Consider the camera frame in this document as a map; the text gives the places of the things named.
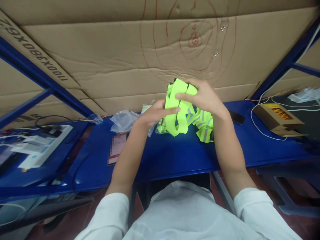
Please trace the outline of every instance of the left hand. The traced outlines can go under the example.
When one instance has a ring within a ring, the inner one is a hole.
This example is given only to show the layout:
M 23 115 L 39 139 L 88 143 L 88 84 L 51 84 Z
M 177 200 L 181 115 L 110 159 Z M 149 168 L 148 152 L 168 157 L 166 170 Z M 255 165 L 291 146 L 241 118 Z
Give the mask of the left hand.
M 136 123 L 143 124 L 150 128 L 161 118 L 167 115 L 175 114 L 180 111 L 180 107 L 164 109 L 165 99 L 156 101 L 148 110 L 146 110 L 137 120 Z

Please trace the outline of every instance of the stool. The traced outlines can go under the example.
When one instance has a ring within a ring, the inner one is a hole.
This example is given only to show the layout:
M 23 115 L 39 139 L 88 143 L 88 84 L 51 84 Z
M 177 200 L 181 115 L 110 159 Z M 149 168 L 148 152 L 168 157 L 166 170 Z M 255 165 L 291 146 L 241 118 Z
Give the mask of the stool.
M 263 177 L 266 184 L 272 187 L 284 201 L 279 208 L 287 215 L 320 218 L 320 207 L 299 206 L 280 184 L 277 177 L 300 178 L 307 181 L 318 193 L 320 192 L 320 168 L 316 162 L 287 162 L 269 166 L 257 167 L 256 172 Z

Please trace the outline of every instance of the forearm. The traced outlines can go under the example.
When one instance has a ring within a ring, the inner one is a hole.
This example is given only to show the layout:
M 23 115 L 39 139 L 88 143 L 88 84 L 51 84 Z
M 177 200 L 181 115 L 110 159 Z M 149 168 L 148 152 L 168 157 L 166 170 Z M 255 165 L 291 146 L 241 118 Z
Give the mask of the forearm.
M 227 109 L 213 116 L 214 143 L 223 176 L 234 198 L 247 187 L 256 187 L 249 176 L 243 151 L 237 138 L 231 116 Z
M 148 128 L 137 120 L 114 166 L 107 194 L 123 192 L 128 197 L 137 175 L 143 149 L 148 136 Z

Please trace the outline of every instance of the small cardboard box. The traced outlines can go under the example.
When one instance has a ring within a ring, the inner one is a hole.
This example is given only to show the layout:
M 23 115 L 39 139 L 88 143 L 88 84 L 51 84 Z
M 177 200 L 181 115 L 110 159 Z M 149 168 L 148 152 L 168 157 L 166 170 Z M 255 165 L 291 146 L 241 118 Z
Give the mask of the small cardboard box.
M 304 123 L 279 104 L 261 104 L 255 107 L 253 112 L 263 121 L 271 132 L 281 137 L 304 136 L 304 134 L 294 131 L 294 129 Z

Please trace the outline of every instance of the neon yellow safety vest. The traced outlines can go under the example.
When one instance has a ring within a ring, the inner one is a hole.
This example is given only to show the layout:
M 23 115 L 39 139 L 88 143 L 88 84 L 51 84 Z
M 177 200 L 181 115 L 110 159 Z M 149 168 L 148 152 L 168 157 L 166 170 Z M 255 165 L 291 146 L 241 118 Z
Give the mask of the neon yellow safety vest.
M 165 108 L 180 107 L 180 112 L 171 114 L 161 119 L 158 123 L 160 134 L 170 133 L 174 137 L 179 133 L 187 133 L 188 126 L 193 124 L 199 129 L 197 135 L 201 142 L 213 142 L 210 140 L 213 131 L 212 114 L 197 108 L 197 112 L 190 102 L 176 99 L 177 93 L 196 95 L 198 90 L 191 84 L 187 84 L 175 78 L 173 83 L 168 85 Z

